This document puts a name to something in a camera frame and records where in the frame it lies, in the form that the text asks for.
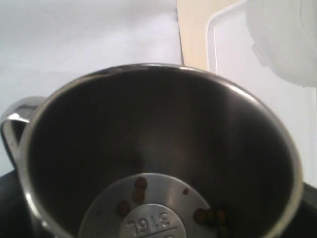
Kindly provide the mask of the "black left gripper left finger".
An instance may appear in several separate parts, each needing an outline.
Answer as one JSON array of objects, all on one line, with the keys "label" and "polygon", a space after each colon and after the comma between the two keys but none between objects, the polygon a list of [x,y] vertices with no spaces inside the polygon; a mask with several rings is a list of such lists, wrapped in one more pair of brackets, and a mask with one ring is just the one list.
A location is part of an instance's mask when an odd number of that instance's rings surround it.
[{"label": "black left gripper left finger", "polygon": [[0,178],[0,237],[32,237],[29,212],[16,171]]}]

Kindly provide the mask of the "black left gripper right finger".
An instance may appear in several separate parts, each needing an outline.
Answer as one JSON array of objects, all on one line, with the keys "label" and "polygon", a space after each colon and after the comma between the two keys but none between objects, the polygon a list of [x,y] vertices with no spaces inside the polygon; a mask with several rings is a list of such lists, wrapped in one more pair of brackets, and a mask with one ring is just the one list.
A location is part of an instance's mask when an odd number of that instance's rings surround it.
[{"label": "black left gripper right finger", "polygon": [[295,218],[295,237],[317,238],[317,189],[307,183]]}]

